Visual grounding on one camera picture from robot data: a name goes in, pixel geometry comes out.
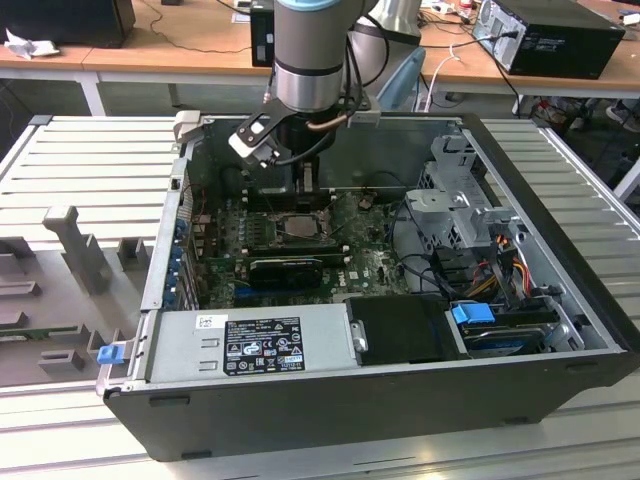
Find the blue clip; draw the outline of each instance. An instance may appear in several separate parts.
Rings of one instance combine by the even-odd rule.
[[[460,303],[451,310],[458,325],[463,323],[493,323],[493,316],[488,303]]]
[[[124,345],[105,345],[98,350],[98,365],[119,365],[124,363]]]

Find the metal bracket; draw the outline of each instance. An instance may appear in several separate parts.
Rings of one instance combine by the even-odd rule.
[[[249,148],[255,148],[275,129],[285,118],[295,115],[296,111],[291,110],[277,98],[262,105],[262,108],[246,119],[238,127],[236,135]],[[266,125],[258,123],[262,117],[269,117]],[[258,123],[260,129],[254,128]]]

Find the sticker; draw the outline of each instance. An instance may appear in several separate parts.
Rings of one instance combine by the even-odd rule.
[[[198,315],[196,317],[196,329],[224,328],[229,315]]]
[[[300,318],[268,318],[258,320],[212,319],[225,326],[224,373],[229,376],[304,370],[304,347]]]

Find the yellow wire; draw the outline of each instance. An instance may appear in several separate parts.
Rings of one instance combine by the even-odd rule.
[[[480,285],[478,285],[477,288],[473,289],[471,291],[471,293],[469,293],[467,296],[468,297],[473,297],[479,293],[481,293],[483,290],[489,288],[490,286],[492,286],[496,281],[496,277],[495,275],[491,278],[489,278],[488,280],[485,280],[483,283],[481,283]]]

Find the white paper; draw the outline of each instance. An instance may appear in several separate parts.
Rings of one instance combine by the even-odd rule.
[[[4,46],[19,57],[31,60],[32,57],[44,57],[60,53],[60,50],[49,40],[26,40],[14,35],[8,29],[6,32],[7,41],[4,42]]]

